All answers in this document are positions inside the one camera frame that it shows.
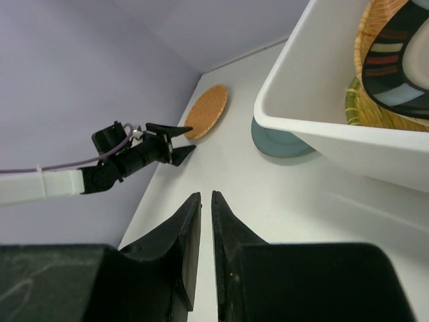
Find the round orange woven plate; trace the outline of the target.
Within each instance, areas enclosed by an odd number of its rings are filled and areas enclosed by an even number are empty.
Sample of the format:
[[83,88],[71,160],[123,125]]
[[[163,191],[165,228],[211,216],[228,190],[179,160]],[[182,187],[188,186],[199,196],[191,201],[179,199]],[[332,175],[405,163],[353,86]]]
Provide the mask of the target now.
[[207,134],[220,119],[229,98],[226,85],[218,84],[207,89],[193,104],[184,126],[192,130],[185,134],[189,140],[197,140]]

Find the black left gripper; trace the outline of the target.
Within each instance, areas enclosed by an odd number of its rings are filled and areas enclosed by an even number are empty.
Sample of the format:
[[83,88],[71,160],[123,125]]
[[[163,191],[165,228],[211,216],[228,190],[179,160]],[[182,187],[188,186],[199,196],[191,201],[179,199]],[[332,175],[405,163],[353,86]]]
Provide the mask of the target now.
[[168,163],[179,166],[191,154],[196,146],[171,148],[171,138],[193,130],[193,127],[174,127],[146,123],[146,130],[139,144],[128,148],[116,156],[116,165],[121,178],[127,178],[152,162]]

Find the green yellow bamboo tray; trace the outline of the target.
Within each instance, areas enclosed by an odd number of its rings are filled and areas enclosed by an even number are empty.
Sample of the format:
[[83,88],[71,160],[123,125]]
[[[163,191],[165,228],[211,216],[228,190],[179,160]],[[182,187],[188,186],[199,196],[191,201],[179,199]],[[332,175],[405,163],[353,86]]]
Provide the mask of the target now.
[[348,125],[428,132],[428,127],[392,113],[374,103],[355,76],[345,95]]

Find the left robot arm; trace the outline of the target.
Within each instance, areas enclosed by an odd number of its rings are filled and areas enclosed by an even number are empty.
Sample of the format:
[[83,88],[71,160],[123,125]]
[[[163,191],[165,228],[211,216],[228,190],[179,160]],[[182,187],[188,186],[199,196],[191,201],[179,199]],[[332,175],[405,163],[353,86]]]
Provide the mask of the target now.
[[142,168],[160,162],[179,166],[195,149],[174,148],[172,138],[192,131],[147,123],[133,128],[118,121],[95,132],[91,139],[98,152],[93,159],[30,169],[1,171],[1,205],[101,193]]

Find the striped rim round plate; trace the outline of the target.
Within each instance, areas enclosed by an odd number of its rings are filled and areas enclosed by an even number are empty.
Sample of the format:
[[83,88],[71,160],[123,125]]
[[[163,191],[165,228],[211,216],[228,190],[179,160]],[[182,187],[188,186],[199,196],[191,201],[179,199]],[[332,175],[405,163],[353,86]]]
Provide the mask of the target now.
[[428,23],[428,2],[408,1],[387,23],[365,57],[361,84],[369,98],[392,113],[428,121],[428,87],[406,72],[406,52]]

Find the orange fish-shaped woven basket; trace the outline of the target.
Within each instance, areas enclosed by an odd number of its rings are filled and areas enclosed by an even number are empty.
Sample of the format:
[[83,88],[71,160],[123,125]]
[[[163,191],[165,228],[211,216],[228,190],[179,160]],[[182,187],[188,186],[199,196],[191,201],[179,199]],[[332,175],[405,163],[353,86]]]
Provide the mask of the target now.
[[369,49],[388,21],[407,3],[407,0],[370,0],[364,10],[354,45],[354,64],[357,78],[362,81],[363,63]]

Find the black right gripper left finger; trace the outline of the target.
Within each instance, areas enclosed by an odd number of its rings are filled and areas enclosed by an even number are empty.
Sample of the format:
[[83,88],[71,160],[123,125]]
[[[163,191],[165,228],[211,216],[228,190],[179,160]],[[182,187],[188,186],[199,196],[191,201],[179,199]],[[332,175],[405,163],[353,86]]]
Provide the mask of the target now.
[[186,321],[194,309],[201,196],[121,249],[1,247],[2,321]]

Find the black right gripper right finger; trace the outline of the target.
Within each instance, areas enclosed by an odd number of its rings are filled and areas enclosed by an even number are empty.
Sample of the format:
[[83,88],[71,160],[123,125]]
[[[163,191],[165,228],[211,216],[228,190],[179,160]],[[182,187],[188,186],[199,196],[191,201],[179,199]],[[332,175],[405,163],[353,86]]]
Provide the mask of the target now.
[[219,321],[415,321],[385,252],[368,243],[270,244],[211,199]]

